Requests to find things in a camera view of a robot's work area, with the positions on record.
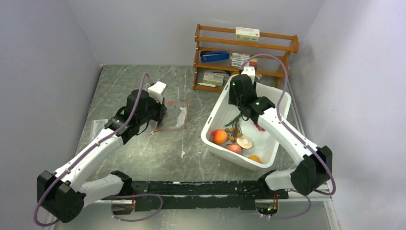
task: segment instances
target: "small box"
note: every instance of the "small box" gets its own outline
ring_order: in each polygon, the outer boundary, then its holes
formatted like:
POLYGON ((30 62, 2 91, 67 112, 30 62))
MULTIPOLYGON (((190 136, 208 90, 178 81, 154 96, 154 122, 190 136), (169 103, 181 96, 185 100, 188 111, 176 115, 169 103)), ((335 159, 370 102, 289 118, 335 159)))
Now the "small box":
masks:
POLYGON ((259 30, 237 27, 236 28, 236 39, 257 42, 257 41, 259 41, 259 30))
POLYGON ((223 86, 224 75, 205 72, 203 83, 223 86))
POLYGON ((154 98, 155 101, 162 103, 163 99, 164 99, 164 97, 163 97, 164 92, 167 89, 168 89, 168 87, 166 86, 165 83, 157 81, 157 83, 155 83, 154 85, 149 87, 147 91, 148 91, 150 97, 154 98))
POLYGON ((219 74, 219 75, 223 75, 225 81, 228 81, 228 79, 230 78, 230 74, 227 73, 224 70, 219 70, 219 69, 208 69, 206 70, 206 73, 213 73, 213 74, 219 74))
MULTIPOLYGON (((233 67, 241 67, 241 65, 244 63, 244 61, 247 61, 250 58, 250 55, 248 54, 238 54, 238 53, 232 53, 231 58, 230 58, 230 63, 231 66, 233 67)), ((253 66, 257 67, 257 61, 258 59, 255 57, 251 59, 249 62, 245 64, 245 66, 253 66)))

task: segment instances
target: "orange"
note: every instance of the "orange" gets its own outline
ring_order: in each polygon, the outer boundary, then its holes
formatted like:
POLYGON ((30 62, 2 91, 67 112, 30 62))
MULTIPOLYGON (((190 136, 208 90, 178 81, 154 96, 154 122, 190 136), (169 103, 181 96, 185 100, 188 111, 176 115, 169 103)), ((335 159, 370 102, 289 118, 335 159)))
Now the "orange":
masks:
POLYGON ((259 159, 259 157, 255 156, 255 155, 251 155, 248 157, 248 159, 251 159, 253 161, 256 161, 258 163, 261 163, 261 159, 259 159))

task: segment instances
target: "gray wall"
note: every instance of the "gray wall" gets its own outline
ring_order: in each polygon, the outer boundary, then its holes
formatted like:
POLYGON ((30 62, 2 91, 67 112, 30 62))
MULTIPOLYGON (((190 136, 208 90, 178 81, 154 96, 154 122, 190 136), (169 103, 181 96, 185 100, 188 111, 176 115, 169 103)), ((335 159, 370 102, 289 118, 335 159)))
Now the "gray wall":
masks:
POLYGON ((67 0, 103 64, 192 65, 196 25, 303 39, 324 0, 67 0))
POLYGON ((304 129, 334 152, 343 230, 406 226, 406 2, 326 0, 291 83, 304 129))
POLYGON ((74 156, 101 68, 63 0, 1 1, 0 22, 0 228, 35 229, 36 178, 74 156))

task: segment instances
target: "wooden shelf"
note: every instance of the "wooden shelf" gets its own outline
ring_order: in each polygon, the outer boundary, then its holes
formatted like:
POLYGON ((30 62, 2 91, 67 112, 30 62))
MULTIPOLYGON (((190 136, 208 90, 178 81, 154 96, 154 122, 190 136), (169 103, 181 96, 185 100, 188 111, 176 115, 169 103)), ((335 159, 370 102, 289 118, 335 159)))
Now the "wooden shelf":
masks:
MULTIPOLYGON (((206 68, 206 69, 220 69, 220 70, 226 70, 226 71, 238 71, 238 68, 232 67, 229 65, 220 65, 215 62, 209 62, 209 63, 200 63, 199 58, 200 58, 200 51, 227 51, 228 53, 240 53, 240 54, 249 54, 249 55, 256 55, 258 53, 255 52, 247 52, 247 51, 238 51, 238 50, 230 50, 230 49, 219 49, 219 48, 210 48, 207 46, 200 46, 200 42, 205 42, 205 43, 218 43, 218 44, 226 44, 226 45, 233 45, 233 46, 245 46, 245 47, 253 47, 253 48, 263 48, 263 49, 269 49, 269 50, 278 50, 284 51, 283 56, 276 56, 276 58, 280 59, 282 63, 286 66, 287 71, 289 71, 289 55, 291 52, 297 53, 299 51, 299 41, 296 35, 283 35, 283 34, 271 34, 271 33, 265 33, 265 32, 260 32, 260 37, 268 37, 271 41, 274 40, 282 40, 285 41, 283 45, 288 44, 286 46, 281 46, 280 44, 266 44, 264 42, 262 43, 256 43, 256 42, 246 42, 246 41, 239 41, 239 40, 230 40, 230 39, 223 39, 223 38, 214 38, 214 37, 209 37, 209 36, 200 36, 200 31, 205 30, 205 31, 215 31, 215 32, 220 32, 220 33, 235 33, 235 29, 229 29, 229 28, 221 28, 221 27, 213 27, 213 26, 204 26, 197 24, 196 27, 196 33, 194 40, 196 42, 196 52, 195 52, 195 57, 194 57, 194 62, 193 66, 195 67, 195 74, 194 74, 194 80, 193 80, 193 89, 196 90, 207 90, 207 91, 214 91, 214 92, 221 92, 223 89, 221 88, 212 88, 212 87, 206 87, 206 86, 201 86, 197 84, 197 75, 198 75, 198 69, 199 68, 206 68)), ((259 58, 267 58, 267 59, 272 59, 271 57, 268 56, 262 56, 259 58)), ((279 65, 277 71, 266 71, 266 70, 256 70, 255 71, 258 74, 262 74, 264 76, 272 76, 275 78, 275 84, 276 87, 280 87, 280 80, 281 78, 285 77, 285 74, 283 72, 283 68, 281 65, 279 65)))

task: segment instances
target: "box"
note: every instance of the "box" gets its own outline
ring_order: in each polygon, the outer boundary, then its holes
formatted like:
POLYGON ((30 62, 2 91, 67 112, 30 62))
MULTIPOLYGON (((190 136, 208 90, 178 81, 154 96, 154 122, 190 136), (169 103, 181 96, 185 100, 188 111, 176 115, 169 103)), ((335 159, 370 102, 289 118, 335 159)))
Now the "box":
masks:
POLYGON ((224 75, 205 72, 203 76, 203 83, 223 86, 224 75))
MULTIPOLYGON (((238 53, 232 53, 230 57, 230 63, 231 66, 233 67, 240 67, 244 61, 248 60, 250 58, 250 55, 248 54, 238 54, 238 53)), ((257 61, 258 59, 255 57, 249 61, 249 63, 246 63, 245 66, 253 66, 257 67, 257 61)))
MULTIPOLYGON (((226 142, 223 145, 216 145, 212 142, 212 132, 216 129, 224 129, 224 125, 229 123, 230 120, 240 113, 237 106, 228 104, 229 84, 234 76, 236 75, 231 76, 226 83, 224 90, 221 92, 217 103, 204 124, 201 132, 202 141, 207 146, 209 152, 235 164, 241 165, 242 167, 250 170, 269 169, 274 163, 279 143, 270 133, 259 131, 251 120, 240 120, 242 134, 246 135, 254 142, 252 148, 244 149, 242 151, 242 155, 226 149, 226 144, 229 144, 230 142, 226 142), (248 156, 250 155, 258 156, 261 159, 261 163, 248 159, 248 156)), ((273 102, 277 102, 282 94, 282 90, 260 83, 257 83, 256 90, 258 97, 265 96, 273 102)), ((291 96, 288 93, 285 93, 280 104, 281 115, 285 118, 288 115, 291 100, 291 96)))
POLYGON ((259 41, 259 30, 237 27, 236 28, 236 39, 257 42, 257 41, 259 41))
POLYGON ((228 79, 230 78, 230 74, 227 73, 224 70, 219 70, 219 69, 207 69, 206 73, 213 73, 213 74, 219 74, 219 75, 223 75, 224 76, 224 81, 228 81, 228 79))

